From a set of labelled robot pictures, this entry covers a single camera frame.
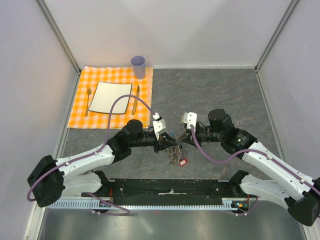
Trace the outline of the metal keyring plate blue handle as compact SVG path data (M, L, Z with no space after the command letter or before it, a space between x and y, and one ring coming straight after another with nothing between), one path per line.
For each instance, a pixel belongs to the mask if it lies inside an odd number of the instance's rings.
M178 138L176 137L175 133L173 131L171 131L169 133L169 135L177 141L177 144L174 146L170 146L168 148L166 148L165 153L167 154L167 156L170 158L170 162L169 164L171 166L177 166L179 165L179 162L181 160L181 148L182 148L182 144L181 141L178 140Z

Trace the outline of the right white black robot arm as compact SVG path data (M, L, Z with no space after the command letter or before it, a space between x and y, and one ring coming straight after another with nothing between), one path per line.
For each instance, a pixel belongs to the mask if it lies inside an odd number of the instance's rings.
M240 170L230 179L230 193L235 197L243 194L261 197L283 207L296 221L311 227L320 217L320 180L288 165L256 137L236 128L224 109L211 110L208 120L209 124L203 125L196 113L184 113L181 123L185 134L181 141L195 146L204 156L202 143L219 142L231 159L243 160L274 181L268 182Z

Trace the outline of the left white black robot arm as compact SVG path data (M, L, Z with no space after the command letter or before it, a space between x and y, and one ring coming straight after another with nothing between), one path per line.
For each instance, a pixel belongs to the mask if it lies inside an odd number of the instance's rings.
M47 207L63 195L95 193L106 196L110 185L101 175L84 173L92 169L117 163L132 153L132 148L153 147L155 153L177 146L177 140L165 129L164 121L153 122L150 130L143 130L139 120L130 120L119 132L98 147L74 156L54 159L44 156L27 178L30 189L28 201Z

